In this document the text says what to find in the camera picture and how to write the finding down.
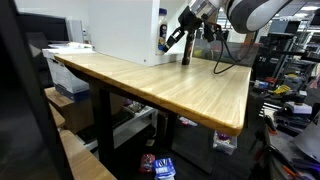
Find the table leg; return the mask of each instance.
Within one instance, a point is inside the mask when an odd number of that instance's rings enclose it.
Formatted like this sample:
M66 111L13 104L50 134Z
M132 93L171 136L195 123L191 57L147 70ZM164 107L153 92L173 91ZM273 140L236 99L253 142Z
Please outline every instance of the table leg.
M90 96L96 126L100 162L110 170L113 163L114 143L110 93L90 83Z
M179 145L179 143L175 143L173 141L177 119L178 119L178 115L175 113L170 113L168 115L167 130L166 130L166 136L165 136L166 147L176 155L180 156L184 160L194 165L195 167L199 168L200 170L208 174L211 174L212 167L209 165L208 159L199 158L198 153L200 152L191 152L189 149L183 148Z

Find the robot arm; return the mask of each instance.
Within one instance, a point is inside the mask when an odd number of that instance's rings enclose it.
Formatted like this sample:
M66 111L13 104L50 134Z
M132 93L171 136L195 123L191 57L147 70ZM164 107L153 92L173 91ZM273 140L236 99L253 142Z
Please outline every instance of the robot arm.
M166 42L167 52L187 31L194 33L214 12L224 7L225 13L238 33L254 32L267 24L274 15L292 0L189 0L178 18L178 27Z

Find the cardboard box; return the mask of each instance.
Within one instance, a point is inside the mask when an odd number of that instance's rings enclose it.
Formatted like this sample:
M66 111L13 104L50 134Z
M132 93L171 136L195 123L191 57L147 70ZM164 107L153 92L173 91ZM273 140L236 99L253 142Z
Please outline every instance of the cardboard box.
M90 98L74 102L66 96L61 95L54 87L45 89L45 93L52 106L65 118L66 129L72 133L76 134L94 124ZM112 94L110 98L112 114L115 114L122 109L123 98L114 94Z

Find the wire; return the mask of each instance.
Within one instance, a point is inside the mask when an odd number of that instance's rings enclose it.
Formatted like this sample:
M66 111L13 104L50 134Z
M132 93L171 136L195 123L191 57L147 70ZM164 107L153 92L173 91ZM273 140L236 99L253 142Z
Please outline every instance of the wire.
M215 33L215 34L217 34L217 35L221 38L221 41L220 41L220 42L221 42L221 51L220 51L220 55L219 55L219 58L218 58L218 60L217 60L217 63L216 63L216 65L214 66L213 73L214 73L214 74L221 74L221 73L229 70L229 69L232 68L233 66L235 66L235 65L236 65L235 63L236 63L236 62L241 62L244 58L246 58L246 56L249 54L249 52L250 52L250 50L251 50L251 48L252 48L252 46L253 46L253 44L254 44L254 41L251 40L250 46L249 46L249 48L247 49L246 53L244 54L244 56L243 56L242 58L240 58L240 59L235 59L235 58L231 55L230 49L229 49L229 47L228 47L228 44L227 44L226 40L223 38L223 36L222 36L220 33ZM225 68L225 69L217 72L217 71L216 71L216 70L217 70L217 67L218 67L218 65L219 65L219 63L220 63L220 61L221 61L221 57L222 57L222 54L223 54L223 52L224 52L224 46L226 46L228 55L229 55L229 57L230 57L234 62L233 62L233 64L230 65L229 67L227 67L227 68Z

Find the black table frame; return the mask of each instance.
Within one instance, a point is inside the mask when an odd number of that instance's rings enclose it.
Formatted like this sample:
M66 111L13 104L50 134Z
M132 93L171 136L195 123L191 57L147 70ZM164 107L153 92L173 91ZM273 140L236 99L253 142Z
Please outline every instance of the black table frame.
M68 69L78 78L89 83L90 86L90 96L92 102L93 116L96 124L97 131L97 142L98 142L98 153L100 162L111 172L112 164L114 163L114 141L113 141L113 129L112 121L106 119L111 119L111 103L110 103L110 93L120 95L132 99L134 101L143 103L155 109L164 111L168 113L168 120L166 126L166 134L164 138L165 147L171 152L179 155L184 160L199 168L200 170L211 174L212 167L206 160L201 160L192 155L188 150L180 148L177 144L173 146L174 131L176 122L178 119L178 114L172 112L169 109L163 108L153 102L150 102L143 97L134 95L127 91L124 91L118 87L108 84L102 80L92 77L84 72L81 72L73 67L67 66Z

